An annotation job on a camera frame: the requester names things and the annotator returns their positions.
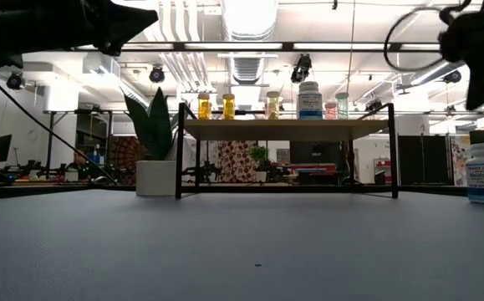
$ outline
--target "gray table surface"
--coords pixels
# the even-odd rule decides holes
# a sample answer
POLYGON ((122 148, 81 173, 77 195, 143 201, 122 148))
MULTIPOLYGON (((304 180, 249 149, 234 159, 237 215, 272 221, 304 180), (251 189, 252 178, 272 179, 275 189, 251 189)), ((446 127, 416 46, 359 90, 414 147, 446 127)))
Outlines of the gray table surface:
POLYGON ((484 205, 414 193, 3 199, 0 300, 484 300, 484 205))

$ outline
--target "small plant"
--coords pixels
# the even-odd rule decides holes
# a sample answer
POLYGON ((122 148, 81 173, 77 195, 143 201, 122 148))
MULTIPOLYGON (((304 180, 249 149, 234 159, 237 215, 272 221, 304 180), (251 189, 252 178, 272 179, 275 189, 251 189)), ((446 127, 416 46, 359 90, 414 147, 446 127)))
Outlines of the small plant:
POLYGON ((167 102, 161 89, 158 88, 148 106, 126 94, 125 102, 138 140, 150 152, 151 159, 168 160, 175 143, 172 133, 178 126, 178 114, 170 120, 167 102))
POLYGON ((249 150, 249 155, 256 163, 258 163, 257 171, 266 171, 269 166, 267 159, 267 148, 264 146, 254 146, 249 150))

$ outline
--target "potted plant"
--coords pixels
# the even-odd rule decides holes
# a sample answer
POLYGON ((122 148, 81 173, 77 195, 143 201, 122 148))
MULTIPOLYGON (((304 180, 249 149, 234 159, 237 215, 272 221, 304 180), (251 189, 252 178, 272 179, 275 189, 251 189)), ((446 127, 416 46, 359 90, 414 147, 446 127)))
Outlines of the potted plant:
POLYGON ((144 105, 125 94, 129 117, 135 133, 149 151, 149 161, 138 161, 135 189, 138 196, 174 196, 176 187, 176 150, 173 130, 178 115, 170 120, 167 102, 161 89, 156 91, 149 105, 144 105))
POLYGON ((267 170, 269 166, 269 160, 267 159, 267 148, 264 146, 254 146, 249 155, 256 163, 257 167, 257 182, 264 183, 267 180, 267 170))

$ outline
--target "wooden shelf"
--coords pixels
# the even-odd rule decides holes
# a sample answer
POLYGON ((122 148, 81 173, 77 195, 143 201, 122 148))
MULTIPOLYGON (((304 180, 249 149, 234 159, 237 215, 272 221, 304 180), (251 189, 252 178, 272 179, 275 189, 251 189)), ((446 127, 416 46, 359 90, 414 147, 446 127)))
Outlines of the wooden shelf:
POLYGON ((386 129, 386 120, 186 120, 199 140, 347 141, 386 129))

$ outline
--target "yellow bottle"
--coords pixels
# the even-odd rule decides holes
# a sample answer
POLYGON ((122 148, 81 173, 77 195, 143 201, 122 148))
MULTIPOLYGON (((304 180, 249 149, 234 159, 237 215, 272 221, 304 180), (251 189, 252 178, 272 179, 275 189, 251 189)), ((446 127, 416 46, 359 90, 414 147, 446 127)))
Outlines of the yellow bottle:
POLYGON ((223 119, 234 120, 236 105, 234 103, 234 94, 223 95, 223 119))
POLYGON ((277 91, 269 91, 266 94, 267 96, 267 108, 266 108, 266 117, 269 120, 278 120, 279 117, 279 97, 280 94, 277 91))
POLYGON ((197 98, 199 99, 199 119, 209 120, 211 117, 210 95, 201 93, 197 98))

